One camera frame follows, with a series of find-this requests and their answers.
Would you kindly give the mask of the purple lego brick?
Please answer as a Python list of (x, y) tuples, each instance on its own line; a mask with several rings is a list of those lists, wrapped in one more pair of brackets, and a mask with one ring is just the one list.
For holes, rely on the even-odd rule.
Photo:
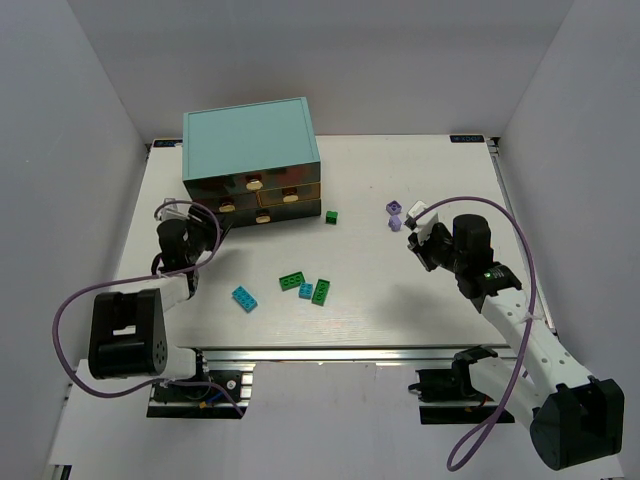
[(392, 231), (397, 232), (402, 228), (402, 221), (397, 215), (392, 215), (389, 217), (388, 226)]
[(402, 212), (401, 204), (395, 200), (389, 202), (385, 209), (389, 215), (399, 215)]

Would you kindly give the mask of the long cyan lego brick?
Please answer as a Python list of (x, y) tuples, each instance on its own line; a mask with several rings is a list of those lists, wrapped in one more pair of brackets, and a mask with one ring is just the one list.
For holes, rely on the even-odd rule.
[(256, 299), (242, 286), (232, 291), (232, 298), (246, 313), (250, 313), (258, 305)]

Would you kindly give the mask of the green long lego brick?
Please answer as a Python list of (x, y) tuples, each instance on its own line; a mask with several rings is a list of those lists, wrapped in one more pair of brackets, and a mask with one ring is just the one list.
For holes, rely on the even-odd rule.
[(283, 291), (298, 288), (306, 282), (302, 271), (284, 275), (278, 279), (279, 285)]

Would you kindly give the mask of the small cyan lego brick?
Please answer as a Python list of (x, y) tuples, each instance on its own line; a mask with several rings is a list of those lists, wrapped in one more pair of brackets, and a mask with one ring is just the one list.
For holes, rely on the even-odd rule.
[(298, 290), (298, 296), (301, 299), (311, 300), (313, 297), (314, 285), (312, 283), (304, 282), (300, 285)]

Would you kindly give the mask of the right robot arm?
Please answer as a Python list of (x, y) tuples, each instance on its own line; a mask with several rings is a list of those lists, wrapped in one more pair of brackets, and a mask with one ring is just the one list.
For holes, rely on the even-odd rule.
[(597, 379), (528, 311), (520, 280), (493, 258), (486, 219), (464, 214), (451, 228), (436, 217), (407, 225), (409, 250), (427, 270), (453, 273), (461, 294), (518, 355), (516, 366), (509, 367), (486, 347), (458, 353), (452, 368), (462, 393), (494, 400), (507, 394), (506, 410), (528, 430), (536, 453), (553, 470), (619, 453), (622, 389), (612, 379)]

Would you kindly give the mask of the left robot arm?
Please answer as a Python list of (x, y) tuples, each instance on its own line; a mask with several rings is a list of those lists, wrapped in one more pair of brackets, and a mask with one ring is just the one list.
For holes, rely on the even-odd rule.
[(186, 214), (162, 215), (156, 232), (157, 277), (138, 291), (110, 290), (94, 299), (88, 365), (96, 379), (205, 379), (202, 354), (167, 339), (165, 313), (195, 295), (195, 266), (204, 253), (216, 251), (224, 231), (215, 216), (192, 206)]

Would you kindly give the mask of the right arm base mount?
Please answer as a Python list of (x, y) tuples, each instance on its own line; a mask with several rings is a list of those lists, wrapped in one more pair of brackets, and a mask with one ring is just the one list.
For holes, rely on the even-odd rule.
[(493, 349), (475, 346), (456, 353), (447, 368), (417, 370), (418, 381), (408, 391), (418, 396), (420, 424), (477, 425), (488, 419), (497, 402), (472, 387), (470, 367), (497, 357)]

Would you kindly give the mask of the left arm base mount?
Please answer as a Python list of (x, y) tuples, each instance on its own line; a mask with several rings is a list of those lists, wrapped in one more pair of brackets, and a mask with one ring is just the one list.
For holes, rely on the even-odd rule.
[[(238, 408), (245, 412), (253, 386), (254, 364), (214, 362), (209, 380), (223, 387)], [(238, 420), (241, 415), (218, 389), (205, 386), (168, 385), (153, 387), (146, 417), (152, 419)]]

